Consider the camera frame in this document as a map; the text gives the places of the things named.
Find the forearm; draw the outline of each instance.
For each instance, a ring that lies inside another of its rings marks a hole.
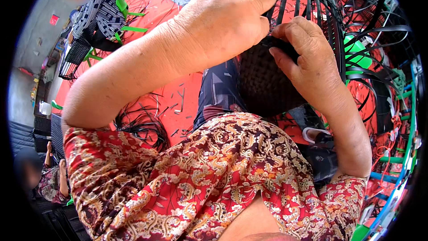
[[[49,151],[49,150],[46,152],[45,165],[46,166],[51,165],[51,151]]]
[[[98,128],[109,124],[128,102],[182,74],[179,34],[162,24],[91,67],[71,87],[63,119],[69,126]]]
[[[334,134],[339,171],[356,177],[370,175],[372,148],[352,95],[340,87],[338,106],[324,114]]]
[[[68,186],[67,186],[66,174],[60,174],[60,192],[63,194],[63,196],[68,197]]]

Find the shirt sleeve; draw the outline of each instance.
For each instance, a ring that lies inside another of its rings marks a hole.
[[[64,137],[71,194],[92,239],[150,182],[158,152],[129,133],[70,128]]]
[[[321,188],[319,200],[336,240],[350,240],[360,217],[367,180],[341,175]]]
[[[86,4],[85,9],[80,15],[80,19],[73,25],[72,34],[75,38],[79,38],[83,30],[88,28],[91,24],[91,21],[95,19],[95,16],[100,8],[102,0],[89,0]]]

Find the woven panel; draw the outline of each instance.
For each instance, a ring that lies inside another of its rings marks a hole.
[[[239,58],[239,93],[250,113],[268,117],[306,103],[269,53],[273,37],[244,51]]]

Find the hand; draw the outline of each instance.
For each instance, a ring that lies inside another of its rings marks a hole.
[[[336,59],[321,28],[312,21],[296,16],[278,25],[272,36],[290,42],[300,55],[297,65],[278,48],[270,48],[279,68],[297,91],[324,115],[340,110],[342,97],[349,91],[342,82]]]
[[[60,174],[65,175],[66,174],[66,160],[61,159],[60,161]]]
[[[260,16],[276,0],[191,0],[162,25],[179,52],[177,71],[197,72],[225,62],[260,42],[269,21]]]
[[[70,31],[70,34],[68,34],[68,44],[69,45],[71,45],[72,44],[72,42],[73,42],[73,39],[74,39],[74,36],[73,36],[73,30],[71,30]]]
[[[46,149],[47,149],[47,153],[51,153],[52,152],[52,142],[48,142],[46,145]]]

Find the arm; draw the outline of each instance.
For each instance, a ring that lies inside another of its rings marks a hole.
[[[45,165],[50,167],[51,166],[51,152],[52,152],[52,142],[48,142],[46,146],[46,157],[45,157]]]
[[[126,44],[79,77],[67,95],[65,124],[103,127],[138,96],[240,54],[269,32],[267,18],[260,15],[275,2],[191,0],[174,19]]]
[[[67,186],[67,172],[66,172],[66,160],[61,159],[60,161],[60,192],[63,196],[68,197],[68,186]]]
[[[71,34],[73,37],[79,38],[82,35],[83,30],[86,29],[90,22],[97,15],[98,9],[100,8],[102,0],[90,0],[85,7],[85,10],[81,14],[81,18],[73,25]]]
[[[339,164],[335,177],[368,177],[372,166],[368,134],[351,93],[340,79],[334,53],[322,30],[314,22],[297,16],[290,23],[277,26],[272,36],[290,42],[300,55],[296,65],[281,50],[270,49],[276,64],[297,91],[327,118]]]

